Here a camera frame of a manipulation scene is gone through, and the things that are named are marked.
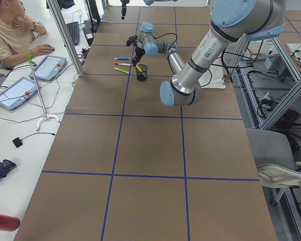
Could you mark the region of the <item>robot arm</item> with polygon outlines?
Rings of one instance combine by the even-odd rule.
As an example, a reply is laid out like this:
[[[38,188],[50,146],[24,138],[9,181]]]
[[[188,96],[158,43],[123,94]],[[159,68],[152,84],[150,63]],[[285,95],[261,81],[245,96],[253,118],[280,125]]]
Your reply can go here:
[[[160,86],[164,105],[192,105],[201,96],[199,79],[232,42],[243,35],[247,41],[270,39],[284,31],[286,1],[214,1],[210,29],[190,59],[184,63],[172,42],[153,36],[154,26],[143,22],[138,35],[129,37],[127,46],[135,47],[134,66],[144,54],[163,53],[174,73]]]
[[[150,6],[155,2],[177,2],[177,0],[143,0],[143,2],[147,5]],[[124,20],[126,16],[126,10],[127,10],[127,4],[130,3],[130,0],[121,0],[121,19]]]

